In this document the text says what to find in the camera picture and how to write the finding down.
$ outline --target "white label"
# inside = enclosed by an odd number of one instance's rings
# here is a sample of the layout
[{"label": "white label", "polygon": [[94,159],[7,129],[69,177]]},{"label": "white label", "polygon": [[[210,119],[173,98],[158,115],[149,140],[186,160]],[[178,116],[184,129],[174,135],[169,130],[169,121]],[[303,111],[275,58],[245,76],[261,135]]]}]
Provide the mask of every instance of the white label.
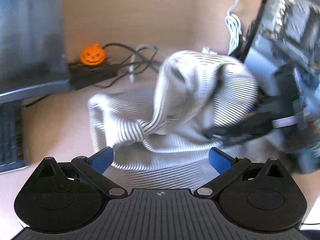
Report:
[{"label": "white label", "polygon": [[289,117],[278,119],[278,120],[273,120],[272,123],[274,128],[287,127],[290,125],[297,124],[298,119],[294,115],[294,116],[289,116]]}]

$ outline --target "triangular cutout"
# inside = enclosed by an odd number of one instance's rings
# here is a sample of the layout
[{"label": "triangular cutout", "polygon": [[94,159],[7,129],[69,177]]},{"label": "triangular cutout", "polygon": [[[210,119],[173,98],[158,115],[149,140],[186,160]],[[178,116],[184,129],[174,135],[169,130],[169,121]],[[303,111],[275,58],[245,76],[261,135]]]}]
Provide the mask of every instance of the triangular cutout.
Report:
[{"label": "triangular cutout", "polygon": [[53,167],[50,165],[46,165],[43,167],[43,169],[41,170],[40,174],[39,174],[39,178],[44,178],[44,177],[51,177],[51,176],[55,176],[55,172],[53,170]]},{"label": "triangular cutout", "polygon": [[272,164],[270,169],[268,170],[267,176],[269,177],[276,177],[276,178],[284,178],[281,170],[279,170],[278,165]]}]

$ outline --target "keyboard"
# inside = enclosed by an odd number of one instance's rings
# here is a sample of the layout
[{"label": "keyboard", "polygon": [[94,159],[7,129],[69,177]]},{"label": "keyboard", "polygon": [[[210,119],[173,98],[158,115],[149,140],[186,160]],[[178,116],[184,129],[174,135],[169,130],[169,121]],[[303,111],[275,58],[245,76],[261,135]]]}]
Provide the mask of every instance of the keyboard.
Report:
[{"label": "keyboard", "polygon": [[22,145],[21,101],[0,105],[0,173],[27,167]]}]

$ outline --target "table surface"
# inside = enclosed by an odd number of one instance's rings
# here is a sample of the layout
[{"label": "table surface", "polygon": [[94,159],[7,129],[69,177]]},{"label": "table surface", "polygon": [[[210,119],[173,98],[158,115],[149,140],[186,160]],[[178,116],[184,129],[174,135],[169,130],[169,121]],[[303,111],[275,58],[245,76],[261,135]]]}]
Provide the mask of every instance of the table surface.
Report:
[{"label": "table surface", "polygon": [[[98,93],[118,93],[130,88],[152,85],[156,75],[147,70],[136,76],[130,84],[125,77],[114,86],[102,90],[87,87],[79,91],[52,95],[39,103],[23,109],[24,142],[27,146],[30,166],[20,171],[0,174],[0,239],[12,239],[22,229],[14,209],[16,195],[30,174],[46,156],[58,162],[69,162],[80,155],[94,154],[89,126],[87,101]],[[308,201],[308,210],[320,194],[320,172],[294,176]]]}]

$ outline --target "round metal cap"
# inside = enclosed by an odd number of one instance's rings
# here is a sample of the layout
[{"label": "round metal cap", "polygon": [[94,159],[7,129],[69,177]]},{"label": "round metal cap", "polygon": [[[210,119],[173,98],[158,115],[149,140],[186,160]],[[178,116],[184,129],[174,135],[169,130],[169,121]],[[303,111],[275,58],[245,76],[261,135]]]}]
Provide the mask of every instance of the round metal cap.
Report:
[{"label": "round metal cap", "polygon": [[198,192],[200,195],[209,196],[209,195],[212,194],[212,189],[207,188],[207,187],[202,187],[202,188],[198,189],[197,192]]},{"label": "round metal cap", "polygon": [[119,187],[114,187],[111,190],[109,190],[109,194],[113,196],[121,196],[124,193],[124,190]]}]

